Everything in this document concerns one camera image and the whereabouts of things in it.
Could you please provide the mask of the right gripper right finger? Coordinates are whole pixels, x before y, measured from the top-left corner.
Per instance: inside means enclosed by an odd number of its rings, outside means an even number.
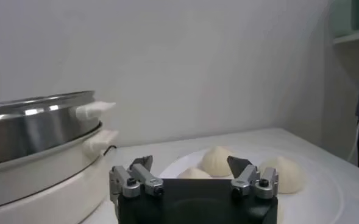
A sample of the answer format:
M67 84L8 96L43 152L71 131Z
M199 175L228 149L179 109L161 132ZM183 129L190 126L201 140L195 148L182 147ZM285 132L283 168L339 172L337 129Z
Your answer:
M227 163L234 177L230 182L232 198L239 200L254 194L269 200L277 196L279 175L275 168L267 167L260 172L249 160L234 156L228 156Z

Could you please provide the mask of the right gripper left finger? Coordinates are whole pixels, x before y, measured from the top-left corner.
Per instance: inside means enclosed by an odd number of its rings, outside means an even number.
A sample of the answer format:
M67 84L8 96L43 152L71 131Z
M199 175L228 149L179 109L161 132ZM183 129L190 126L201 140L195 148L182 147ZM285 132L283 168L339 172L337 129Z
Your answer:
M109 195L114 204L115 212L119 213L118 197L137 198L142 193L160 198L164 194L164 184L161 178L150 173L153 156L148 155L134 159L128 169L123 166L113 166L109 171Z

